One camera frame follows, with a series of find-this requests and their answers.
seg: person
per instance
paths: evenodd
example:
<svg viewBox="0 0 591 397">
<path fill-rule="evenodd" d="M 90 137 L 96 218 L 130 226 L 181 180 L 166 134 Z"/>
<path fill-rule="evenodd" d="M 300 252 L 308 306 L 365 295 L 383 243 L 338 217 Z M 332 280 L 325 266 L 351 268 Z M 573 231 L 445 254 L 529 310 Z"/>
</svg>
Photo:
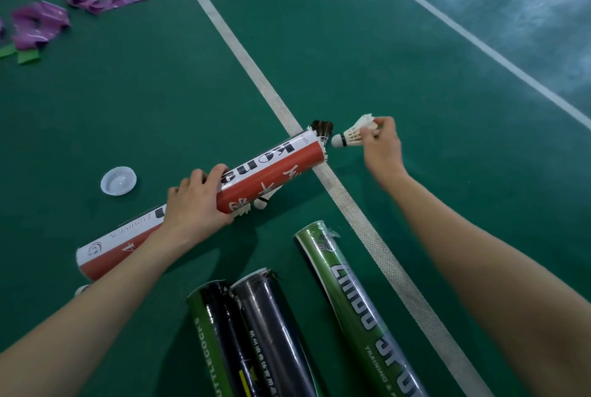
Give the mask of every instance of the person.
<svg viewBox="0 0 591 397">
<path fill-rule="evenodd" d="M 394 120 L 375 121 L 376 137 L 362 131 L 367 168 L 525 386 L 537 396 L 588 393 L 591 305 L 417 183 L 404 168 Z M 141 249 L 0 355 L 0 397 L 78 393 L 166 268 L 232 222 L 216 208 L 225 170 L 195 170 L 169 189 L 164 223 Z"/>
</svg>

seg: green floor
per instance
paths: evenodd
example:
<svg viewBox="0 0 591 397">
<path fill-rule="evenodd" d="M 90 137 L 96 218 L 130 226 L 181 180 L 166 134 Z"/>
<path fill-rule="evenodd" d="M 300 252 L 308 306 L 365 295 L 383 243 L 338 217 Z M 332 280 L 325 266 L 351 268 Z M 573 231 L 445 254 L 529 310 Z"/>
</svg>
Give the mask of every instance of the green floor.
<svg viewBox="0 0 591 397">
<path fill-rule="evenodd" d="M 30 1 L 0 0 L 0 17 L 8 23 L 10 10 Z M 411 0 L 211 1 L 302 126 L 323 118 L 341 130 L 366 112 L 394 115 L 414 177 L 591 298 L 591 134 L 584 126 Z M 490 24 L 504 1 L 474 9 L 430 1 L 585 112 L 581 97 L 591 86 L 582 75 L 563 72 L 559 56 L 542 68 L 537 54 L 562 53 L 573 65 L 575 54 L 565 50 L 585 33 L 586 14 L 577 31 L 569 22 L 544 43 L 533 35 L 511 44 L 509 24 L 496 34 Z M 40 63 L 0 60 L 0 349 L 85 283 L 74 260 L 78 246 L 163 202 L 166 188 L 191 169 L 235 166 L 286 137 L 196 0 L 150 0 L 99 17 L 74 10 L 71 22 Z M 491 391 L 525 395 L 373 183 L 362 151 L 329 155 Z M 103 195 L 101 176 L 122 164 L 137 172 L 138 186 L 121 198 Z M 175 264 L 82 395 L 213 395 L 184 298 L 207 280 L 232 281 L 261 267 L 281 277 L 330 395 L 365 395 L 331 309 L 291 241 L 319 219 L 340 233 L 431 395 L 462 395 L 313 173 Z"/>
</svg>

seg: court line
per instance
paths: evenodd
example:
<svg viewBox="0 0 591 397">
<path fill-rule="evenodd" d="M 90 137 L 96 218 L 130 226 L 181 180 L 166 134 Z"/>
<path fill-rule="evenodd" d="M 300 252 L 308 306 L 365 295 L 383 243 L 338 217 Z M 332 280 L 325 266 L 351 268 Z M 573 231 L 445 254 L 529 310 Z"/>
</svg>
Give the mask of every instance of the court line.
<svg viewBox="0 0 591 397">
<path fill-rule="evenodd" d="M 504 57 L 498 51 L 490 48 L 483 41 L 478 39 L 474 34 L 469 32 L 466 28 L 462 27 L 461 25 L 456 23 L 454 20 L 452 20 L 450 17 L 448 17 L 446 14 L 439 11 L 435 6 L 430 4 L 427 0 L 415 0 L 415 2 L 417 2 L 423 8 L 425 8 L 427 11 L 431 12 L 431 14 L 433 14 L 439 20 L 443 21 L 447 26 L 449 26 L 450 28 L 455 30 L 456 33 L 459 33 L 461 36 L 468 39 L 470 42 L 472 42 L 474 45 L 476 45 L 480 50 L 482 50 L 484 53 L 486 53 L 492 59 L 496 60 L 499 64 L 501 64 L 503 67 L 505 67 L 508 71 L 513 73 L 517 78 L 519 78 L 520 80 L 522 80 L 523 82 L 528 84 L 530 87 L 533 87 L 535 90 L 537 90 L 539 93 L 541 93 L 544 97 L 549 99 L 552 103 L 556 104 L 559 108 L 564 110 L 568 115 L 573 117 L 576 121 L 578 121 L 580 124 L 582 124 L 588 130 L 591 131 L 591 118 L 587 117 L 587 115 L 582 113 L 576 107 L 574 107 L 571 104 L 569 104 L 568 102 L 566 102 L 566 100 L 564 98 L 560 97 L 558 94 L 555 94 L 548 87 L 544 86 L 539 81 L 532 78 L 530 75 L 528 75 L 526 72 L 521 70 L 518 66 L 513 64 L 511 61 L 509 61 L 506 57 Z"/>
<path fill-rule="evenodd" d="M 303 128 L 287 108 L 281 97 L 267 80 L 261 69 L 244 49 L 230 27 L 210 0 L 197 0 L 211 23 L 218 30 L 240 65 L 247 72 L 256 88 L 269 104 L 285 130 L 294 136 Z M 402 300 L 417 325 L 421 328 L 437 354 L 447 366 L 457 384 L 468 397 L 493 396 L 477 370 L 470 363 L 460 346 L 447 331 L 423 294 L 406 273 L 400 262 L 392 254 L 382 237 L 353 200 L 349 192 L 336 177 L 334 171 L 323 163 L 314 172 L 328 191 L 351 228 L 355 231 L 367 251 L 372 256 L 388 282 Z"/>
</svg>

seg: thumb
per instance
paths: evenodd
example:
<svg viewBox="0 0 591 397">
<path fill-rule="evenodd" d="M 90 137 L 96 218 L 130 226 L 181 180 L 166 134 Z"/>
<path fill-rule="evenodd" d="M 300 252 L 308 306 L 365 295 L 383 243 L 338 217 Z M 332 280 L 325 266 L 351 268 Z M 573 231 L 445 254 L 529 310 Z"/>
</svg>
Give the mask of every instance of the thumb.
<svg viewBox="0 0 591 397">
<path fill-rule="evenodd" d="M 373 143 L 375 139 L 373 138 L 373 131 L 369 128 L 361 128 L 359 129 L 359 135 L 361 135 L 361 143 L 363 146 L 366 146 L 368 143 Z"/>
</svg>

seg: white plastic cap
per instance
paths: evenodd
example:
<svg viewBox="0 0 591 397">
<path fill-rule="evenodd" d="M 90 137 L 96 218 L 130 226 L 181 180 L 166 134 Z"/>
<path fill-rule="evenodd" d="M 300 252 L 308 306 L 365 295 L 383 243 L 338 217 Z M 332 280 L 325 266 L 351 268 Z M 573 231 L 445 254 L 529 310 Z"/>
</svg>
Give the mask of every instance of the white plastic cap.
<svg viewBox="0 0 591 397">
<path fill-rule="evenodd" d="M 111 196 L 129 193 L 138 181 L 134 171 L 127 166 L 118 166 L 109 170 L 100 181 L 100 189 Z"/>
<path fill-rule="evenodd" d="M 343 147 L 343 139 L 341 139 L 340 134 L 336 134 L 330 139 L 330 144 L 335 148 L 342 148 Z"/>
</svg>

